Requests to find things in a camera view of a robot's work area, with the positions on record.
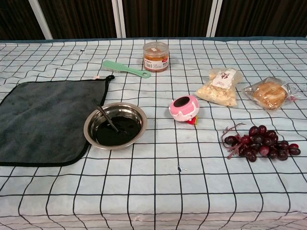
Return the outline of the black spoon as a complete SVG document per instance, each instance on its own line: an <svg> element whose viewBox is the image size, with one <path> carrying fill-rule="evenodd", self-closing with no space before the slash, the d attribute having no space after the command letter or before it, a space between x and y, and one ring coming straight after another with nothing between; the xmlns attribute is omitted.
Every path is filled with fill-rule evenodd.
<svg viewBox="0 0 307 230"><path fill-rule="evenodd" d="M118 133L119 130L118 128L113 124L111 118L106 114L106 112L103 110L103 108L100 106L100 104L98 103L97 100L93 99L92 103L97 107L97 109L101 112L101 114L106 118L106 120L108 121L108 123L111 125L111 127L113 128L113 130Z"/></svg>

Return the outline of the silver metal bowl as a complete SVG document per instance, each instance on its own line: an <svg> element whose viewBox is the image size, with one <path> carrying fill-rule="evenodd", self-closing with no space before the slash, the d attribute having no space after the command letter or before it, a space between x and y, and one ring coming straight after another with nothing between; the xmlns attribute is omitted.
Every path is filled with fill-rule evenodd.
<svg viewBox="0 0 307 230"><path fill-rule="evenodd" d="M128 147L142 137L147 128L145 112L130 103L110 103L100 106L87 117L83 134L93 146L104 150Z"/></svg>

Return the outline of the white grid-patterned tablecloth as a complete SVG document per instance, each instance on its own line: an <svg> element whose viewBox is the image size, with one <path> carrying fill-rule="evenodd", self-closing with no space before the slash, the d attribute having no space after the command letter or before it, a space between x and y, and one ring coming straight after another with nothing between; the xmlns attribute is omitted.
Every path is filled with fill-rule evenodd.
<svg viewBox="0 0 307 230"><path fill-rule="evenodd" d="M170 65L142 79L116 73L106 103L139 106L144 135L119 151L89 147L64 167L0 166L0 230L307 230L307 38L167 39ZM237 106L199 100L197 124L172 119L212 68L243 73ZM300 97L263 109L243 92L267 77ZM287 160L227 158L226 127L265 125L299 145Z"/></svg>

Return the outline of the pink white toy cup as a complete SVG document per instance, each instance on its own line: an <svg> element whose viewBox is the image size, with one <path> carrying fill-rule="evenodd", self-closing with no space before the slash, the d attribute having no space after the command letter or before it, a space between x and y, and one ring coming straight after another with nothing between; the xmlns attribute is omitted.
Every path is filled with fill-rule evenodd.
<svg viewBox="0 0 307 230"><path fill-rule="evenodd" d="M197 123L200 106L195 96L187 95L174 100L169 106L169 112L174 120L191 125Z"/></svg>

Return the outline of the green plastic brush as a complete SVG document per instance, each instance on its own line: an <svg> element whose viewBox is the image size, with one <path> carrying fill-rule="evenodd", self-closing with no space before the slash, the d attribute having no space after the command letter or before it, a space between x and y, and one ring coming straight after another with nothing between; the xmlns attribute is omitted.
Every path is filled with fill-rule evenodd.
<svg viewBox="0 0 307 230"><path fill-rule="evenodd" d="M109 61L109 60L103 61L102 67L112 72L126 72L126 73L134 74L142 78L146 78L146 79L151 76L151 73L146 70L137 70L137 69L129 68L123 64Z"/></svg>

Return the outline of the clear jar with orange contents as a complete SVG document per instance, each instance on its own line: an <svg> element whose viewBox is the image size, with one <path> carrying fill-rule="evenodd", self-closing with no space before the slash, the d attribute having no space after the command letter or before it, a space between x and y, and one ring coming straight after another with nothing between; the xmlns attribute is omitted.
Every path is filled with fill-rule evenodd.
<svg viewBox="0 0 307 230"><path fill-rule="evenodd" d="M169 46L163 42L149 42L143 46L143 65L151 72L165 71L169 66Z"/></svg>

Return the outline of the bag of white snack flakes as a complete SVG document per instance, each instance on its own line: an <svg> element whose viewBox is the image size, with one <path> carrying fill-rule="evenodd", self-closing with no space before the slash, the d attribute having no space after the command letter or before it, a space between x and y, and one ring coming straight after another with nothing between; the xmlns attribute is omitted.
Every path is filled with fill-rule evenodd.
<svg viewBox="0 0 307 230"><path fill-rule="evenodd" d="M243 79L243 74L234 68L210 69L209 80L196 90L197 97L215 104L234 107L236 85Z"/></svg>

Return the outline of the dark grey towel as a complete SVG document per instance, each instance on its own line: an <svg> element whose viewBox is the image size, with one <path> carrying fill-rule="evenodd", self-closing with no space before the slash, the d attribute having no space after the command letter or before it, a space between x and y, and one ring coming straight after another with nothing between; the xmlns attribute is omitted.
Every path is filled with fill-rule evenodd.
<svg viewBox="0 0 307 230"><path fill-rule="evenodd" d="M103 105L114 76L24 82L0 102L0 166L60 167L77 162L89 142L87 117Z"/></svg>

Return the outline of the purple grape bunch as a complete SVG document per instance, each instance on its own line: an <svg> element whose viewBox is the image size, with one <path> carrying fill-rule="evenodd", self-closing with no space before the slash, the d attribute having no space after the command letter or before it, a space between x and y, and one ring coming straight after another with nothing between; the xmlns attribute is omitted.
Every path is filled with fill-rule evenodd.
<svg viewBox="0 0 307 230"><path fill-rule="evenodd" d="M301 154L299 145L290 144L286 140L279 140L277 133L268 130L266 126L252 126L248 134L228 135L230 131L235 131L237 126L227 127L221 136L222 145L229 152L227 158L234 156L245 157L250 162L255 162L257 156L268 157L272 160L279 159L285 161L290 156L298 156Z"/></svg>

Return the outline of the wrapped bread bun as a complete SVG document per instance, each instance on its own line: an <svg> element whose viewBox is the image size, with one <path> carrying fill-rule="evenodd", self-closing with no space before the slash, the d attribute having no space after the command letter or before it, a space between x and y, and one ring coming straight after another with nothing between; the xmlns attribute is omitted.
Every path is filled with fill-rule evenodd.
<svg viewBox="0 0 307 230"><path fill-rule="evenodd" d="M263 109L277 110L287 102L299 99L300 94L289 83L267 77L243 89L244 94Z"/></svg>

